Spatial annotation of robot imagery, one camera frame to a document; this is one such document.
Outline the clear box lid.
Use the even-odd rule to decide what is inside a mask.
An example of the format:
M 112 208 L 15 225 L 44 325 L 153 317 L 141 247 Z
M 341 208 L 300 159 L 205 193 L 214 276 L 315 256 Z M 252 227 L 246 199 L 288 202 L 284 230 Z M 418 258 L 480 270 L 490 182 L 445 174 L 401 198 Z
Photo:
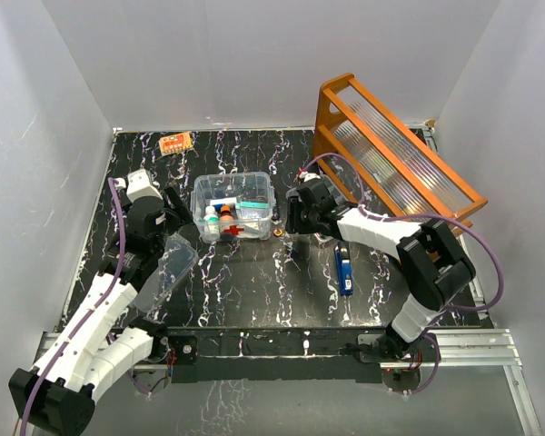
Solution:
M 158 266 L 134 300 L 134 307 L 144 313 L 158 310 L 174 289 L 189 277 L 198 261 L 197 251 L 187 239 L 175 233 L 166 240 Z

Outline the brown orange medicine bottle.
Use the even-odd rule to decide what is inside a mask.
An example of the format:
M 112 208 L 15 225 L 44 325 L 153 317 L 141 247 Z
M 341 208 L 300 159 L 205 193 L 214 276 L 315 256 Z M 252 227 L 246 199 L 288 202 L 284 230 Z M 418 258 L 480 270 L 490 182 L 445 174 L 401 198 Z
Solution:
M 233 220 L 232 209 L 229 205 L 223 205 L 220 210 L 220 221 L 222 224 L 228 224 Z

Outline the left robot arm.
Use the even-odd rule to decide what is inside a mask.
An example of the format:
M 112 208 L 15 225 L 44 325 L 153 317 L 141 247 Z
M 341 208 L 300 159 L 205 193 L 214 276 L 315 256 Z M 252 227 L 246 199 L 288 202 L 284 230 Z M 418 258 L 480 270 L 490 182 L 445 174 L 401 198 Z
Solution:
M 29 370 L 8 382 L 20 418 L 19 432 L 35 426 L 55 435 L 80 435 L 103 395 L 139 361 L 160 362 L 169 340 L 145 325 L 108 335 L 160 265 L 169 237 L 192 222 L 178 192 L 146 182 L 108 180 L 118 236 L 72 319 Z

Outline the white green small bottle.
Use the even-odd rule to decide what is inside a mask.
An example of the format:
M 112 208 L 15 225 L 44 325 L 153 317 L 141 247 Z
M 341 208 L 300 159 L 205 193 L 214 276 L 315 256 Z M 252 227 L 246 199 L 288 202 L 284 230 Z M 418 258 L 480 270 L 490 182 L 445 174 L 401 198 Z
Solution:
M 216 209 L 212 205 L 205 207 L 205 230 L 206 230 L 206 239 L 209 243 L 216 242 L 220 238 L 220 224 L 219 216 L 216 212 Z

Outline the white blue gauze packet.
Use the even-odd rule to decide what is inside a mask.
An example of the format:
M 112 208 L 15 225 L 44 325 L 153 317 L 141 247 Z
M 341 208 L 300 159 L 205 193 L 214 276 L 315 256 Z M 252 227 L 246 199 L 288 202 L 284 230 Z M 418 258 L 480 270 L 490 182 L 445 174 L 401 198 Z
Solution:
M 269 220 L 237 221 L 235 225 L 236 230 L 238 231 L 236 237 L 239 239 L 268 240 L 272 235 L 272 228 Z

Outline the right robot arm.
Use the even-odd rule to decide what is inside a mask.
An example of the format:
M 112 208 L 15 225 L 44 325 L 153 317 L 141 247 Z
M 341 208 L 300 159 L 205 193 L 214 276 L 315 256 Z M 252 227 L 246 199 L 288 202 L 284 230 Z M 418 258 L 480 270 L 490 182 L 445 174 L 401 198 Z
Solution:
M 390 221 L 351 202 L 338 203 L 319 177 L 286 194 L 286 231 L 319 233 L 358 243 L 398 261 L 409 295 L 385 333 L 362 352 L 405 361 L 419 350 L 431 322 L 476 276 L 470 258 L 440 218 L 424 223 Z

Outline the blue white tube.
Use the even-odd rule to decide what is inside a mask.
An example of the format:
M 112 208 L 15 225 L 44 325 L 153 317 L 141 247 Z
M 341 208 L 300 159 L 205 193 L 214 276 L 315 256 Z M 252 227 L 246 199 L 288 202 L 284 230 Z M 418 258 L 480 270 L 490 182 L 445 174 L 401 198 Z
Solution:
M 212 199 L 210 201 L 211 206 L 222 206 L 222 205 L 229 205 L 229 206 L 235 206 L 237 204 L 237 198 L 236 197 L 225 197 L 220 199 Z

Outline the clear tray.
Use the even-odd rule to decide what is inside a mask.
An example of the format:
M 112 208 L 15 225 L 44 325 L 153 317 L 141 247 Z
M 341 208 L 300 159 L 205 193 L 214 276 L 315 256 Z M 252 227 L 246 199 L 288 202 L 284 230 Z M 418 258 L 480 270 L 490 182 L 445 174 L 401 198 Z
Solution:
M 332 240 L 331 236 L 327 236 L 322 233 L 316 233 L 314 236 L 319 244 L 325 244 Z

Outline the clear first aid box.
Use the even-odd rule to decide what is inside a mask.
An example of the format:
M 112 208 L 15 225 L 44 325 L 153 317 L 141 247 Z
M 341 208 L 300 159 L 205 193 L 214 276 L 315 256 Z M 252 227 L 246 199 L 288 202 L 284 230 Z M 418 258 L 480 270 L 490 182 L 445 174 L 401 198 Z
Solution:
M 205 207 L 210 205 L 212 199 L 225 197 L 236 197 L 237 203 L 240 201 L 268 203 L 271 208 L 239 210 L 236 205 L 230 206 L 233 220 L 228 224 L 222 224 L 220 221 L 222 206 L 216 206 L 215 209 L 219 216 L 220 238 L 212 243 L 238 240 L 239 238 L 236 237 L 238 231 L 235 225 L 237 221 L 269 220 L 272 228 L 273 208 L 276 201 L 269 174 L 249 172 L 201 175 L 194 181 L 190 209 L 193 213 L 193 221 L 204 243 L 209 243 L 205 236 L 206 230 L 203 220 Z

